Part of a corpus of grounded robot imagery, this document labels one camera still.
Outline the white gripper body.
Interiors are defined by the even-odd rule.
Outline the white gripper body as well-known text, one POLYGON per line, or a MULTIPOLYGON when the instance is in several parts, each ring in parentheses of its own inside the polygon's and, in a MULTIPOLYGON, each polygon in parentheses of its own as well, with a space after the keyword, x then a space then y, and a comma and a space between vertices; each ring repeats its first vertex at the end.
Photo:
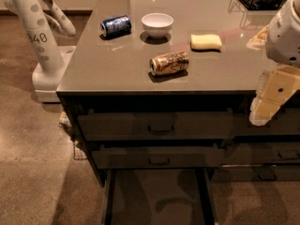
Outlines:
POLYGON ((271 72, 262 92, 262 99, 283 105, 300 89, 300 68, 281 66, 271 72))

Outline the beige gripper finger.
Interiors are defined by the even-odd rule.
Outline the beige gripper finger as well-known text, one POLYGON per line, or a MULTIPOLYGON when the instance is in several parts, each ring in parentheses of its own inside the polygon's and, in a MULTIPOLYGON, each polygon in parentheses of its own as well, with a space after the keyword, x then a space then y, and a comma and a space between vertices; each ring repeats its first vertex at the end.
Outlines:
POLYGON ((253 126, 264 126, 272 119, 279 108, 280 106, 275 103, 255 97, 250 106, 249 122, 253 126))
POLYGON ((256 96, 261 98, 263 96, 264 90, 266 88, 266 85, 268 83, 268 79, 270 77, 271 72, 268 70, 265 70, 258 81, 257 89, 256 89, 256 96))

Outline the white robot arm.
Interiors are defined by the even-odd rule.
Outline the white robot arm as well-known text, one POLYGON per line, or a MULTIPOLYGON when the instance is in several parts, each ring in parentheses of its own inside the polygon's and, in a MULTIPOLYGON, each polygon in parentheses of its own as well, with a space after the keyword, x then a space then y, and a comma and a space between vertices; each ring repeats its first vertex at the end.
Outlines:
POLYGON ((300 0, 287 0, 247 46, 265 48, 266 56, 277 63, 262 73, 250 106, 250 123, 264 126, 300 89, 300 0))

